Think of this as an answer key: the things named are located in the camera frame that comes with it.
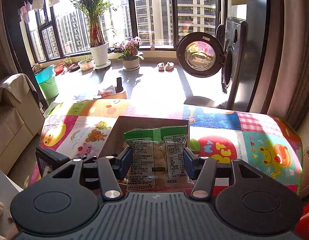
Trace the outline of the teal plastic basin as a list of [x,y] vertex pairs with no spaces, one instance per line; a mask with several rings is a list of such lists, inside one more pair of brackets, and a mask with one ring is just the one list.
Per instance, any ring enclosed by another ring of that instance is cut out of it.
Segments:
[[50,66],[46,68],[41,68],[35,73],[35,79],[38,84],[41,84],[48,79],[50,79],[53,75],[55,74],[54,72],[54,65],[51,64]]

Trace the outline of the pair of white slippers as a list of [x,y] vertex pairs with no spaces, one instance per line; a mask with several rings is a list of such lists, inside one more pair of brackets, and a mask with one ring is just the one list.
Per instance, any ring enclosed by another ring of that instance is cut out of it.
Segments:
[[160,72],[163,71],[171,71],[174,69],[174,63],[173,62],[167,62],[164,64],[163,62],[160,62],[157,64],[157,68]]

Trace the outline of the small round planter bowl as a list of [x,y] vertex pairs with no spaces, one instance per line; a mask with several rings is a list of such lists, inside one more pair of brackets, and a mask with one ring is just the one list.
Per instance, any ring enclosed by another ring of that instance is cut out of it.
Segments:
[[90,69],[93,69],[94,68],[94,59],[92,57],[89,57],[87,59],[81,60],[78,63],[78,66],[82,71],[88,71]]

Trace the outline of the colourful cartoon bed blanket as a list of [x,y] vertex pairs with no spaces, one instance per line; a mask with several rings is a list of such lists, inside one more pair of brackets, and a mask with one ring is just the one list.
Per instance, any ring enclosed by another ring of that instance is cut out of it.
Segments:
[[[217,161],[211,200],[187,191],[127,191],[103,200],[97,161],[117,157],[133,129],[188,126],[189,148]],[[18,239],[297,239],[302,215],[300,138],[257,113],[131,100],[58,105],[47,116],[41,148],[70,161],[26,188],[11,214]]]

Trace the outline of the green plastic bucket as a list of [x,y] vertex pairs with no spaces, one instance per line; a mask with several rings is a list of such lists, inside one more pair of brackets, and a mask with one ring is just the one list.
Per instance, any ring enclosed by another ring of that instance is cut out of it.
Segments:
[[48,100],[55,98],[59,94],[58,86],[56,84],[55,75],[53,75],[48,80],[40,83],[39,86],[40,86],[45,98],[48,99]]

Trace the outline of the dark grey washing machine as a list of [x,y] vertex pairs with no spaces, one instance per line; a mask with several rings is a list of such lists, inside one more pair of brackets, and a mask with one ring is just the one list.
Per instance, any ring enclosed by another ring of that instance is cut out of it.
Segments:
[[246,40],[247,22],[236,17],[228,17],[220,24],[216,38],[222,45],[225,61],[221,68],[221,86],[228,99],[217,108],[232,109],[238,89],[238,76],[242,61],[243,45]]

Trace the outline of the round washing machine door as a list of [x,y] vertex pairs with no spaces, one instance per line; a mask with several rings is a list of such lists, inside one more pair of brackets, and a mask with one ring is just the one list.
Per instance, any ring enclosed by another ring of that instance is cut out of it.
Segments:
[[177,59],[188,74],[206,78],[215,75],[223,67],[225,52],[220,42],[212,35],[194,32],[180,40]]

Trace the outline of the tall bamboo in white pot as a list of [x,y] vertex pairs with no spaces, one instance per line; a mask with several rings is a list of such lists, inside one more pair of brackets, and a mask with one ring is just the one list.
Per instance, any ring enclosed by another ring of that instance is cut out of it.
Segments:
[[95,69],[108,67],[111,62],[107,55],[107,42],[101,26],[101,16],[105,11],[111,9],[112,3],[109,0],[72,0],[72,4],[88,18],[90,24],[90,52]]

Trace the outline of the green white cracker packet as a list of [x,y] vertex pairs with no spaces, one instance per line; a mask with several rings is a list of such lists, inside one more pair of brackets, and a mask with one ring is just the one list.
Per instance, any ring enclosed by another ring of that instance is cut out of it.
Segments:
[[183,162],[188,126],[133,129],[124,134],[133,149],[133,161],[125,178],[127,191],[187,191],[194,182]]

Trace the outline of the pink flowering potted plant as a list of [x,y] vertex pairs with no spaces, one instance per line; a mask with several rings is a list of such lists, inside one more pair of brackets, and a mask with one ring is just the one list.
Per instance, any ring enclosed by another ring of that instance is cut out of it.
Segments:
[[140,67],[140,61],[144,59],[139,51],[141,44],[138,36],[114,44],[114,52],[120,53],[117,59],[122,61],[124,71],[134,71]]

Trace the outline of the red small flower pot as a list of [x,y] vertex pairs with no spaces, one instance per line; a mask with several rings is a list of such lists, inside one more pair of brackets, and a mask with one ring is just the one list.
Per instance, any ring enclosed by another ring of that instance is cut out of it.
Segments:
[[54,72],[56,75],[60,74],[63,72],[65,68],[65,64],[64,63],[59,63],[57,65],[54,66]]

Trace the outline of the pink curtain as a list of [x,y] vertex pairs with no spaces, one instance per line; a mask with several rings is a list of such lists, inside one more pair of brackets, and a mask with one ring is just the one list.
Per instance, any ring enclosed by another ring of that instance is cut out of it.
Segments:
[[250,111],[298,129],[309,118],[309,0],[249,0],[256,16],[250,34],[262,34],[260,66]]

